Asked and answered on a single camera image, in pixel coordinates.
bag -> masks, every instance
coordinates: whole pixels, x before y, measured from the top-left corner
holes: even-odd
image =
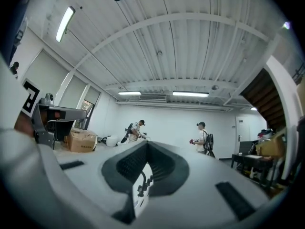
[[[208,134],[206,131],[204,131],[207,134],[206,141],[204,143],[204,149],[207,151],[212,151],[214,146],[214,137],[213,134]]]

camera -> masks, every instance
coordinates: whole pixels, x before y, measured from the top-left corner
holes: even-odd
[[[45,98],[41,98],[40,104],[53,105],[53,94],[46,94]]]

white t-shirt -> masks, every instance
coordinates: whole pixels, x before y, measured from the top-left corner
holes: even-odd
[[[136,131],[138,134],[140,134],[140,125],[139,125],[138,122],[135,122],[135,123],[132,125],[132,130],[134,130],[134,129],[135,129],[135,131]],[[134,135],[133,133],[131,133],[131,134],[129,135],[129,140],[132,141],[132,142],[134,142],[134,141],[138,140],[138,137],[137,137],[136,135]]]
[[[200,132],[199,132],[198,142],[201,142],[201,141],[206,142],[206,138],[207,138],[207,137],[208,137],[208,134],[206,133],[206,130],[200,131]],[[202,151],[204,151],[203,145],[197,144],[197,152],[202,152]]]

man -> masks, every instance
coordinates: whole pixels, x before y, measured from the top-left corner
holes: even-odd
[[[208,136],[207,131],[205,130],[205,123],[204,122],[200,122],[199,124],[197,124],[199,131],[199,138],[197,141],[193,142],[193,144],[197,145],[197,152],[198,153],[204,153],[205,149],[204,149],[204,144],[206,142],[206,138]]]
[[[19,68],[18,62],[15,62],[12,66],[10,66],[10,71],[13,73],[16,79],[18,78],[18,72],[17,72],[18,68]]]
[[[135,122],[133,125],[132,125],[132,133],[129,135],[129,140],[134,142],[134,141],[137,141],[138,138],[141,138],[142,137],[142,134],[140,133],[140,127],[142,125],[144,125],[145,122],[143,120],[140,120],[139,122]]]

door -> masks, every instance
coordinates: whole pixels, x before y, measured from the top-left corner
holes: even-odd
[[[240,142],[244,141],[252,141],[250,137],[250,122],[246,116],[237,116],[235,153],[238,153],[239,151]]]

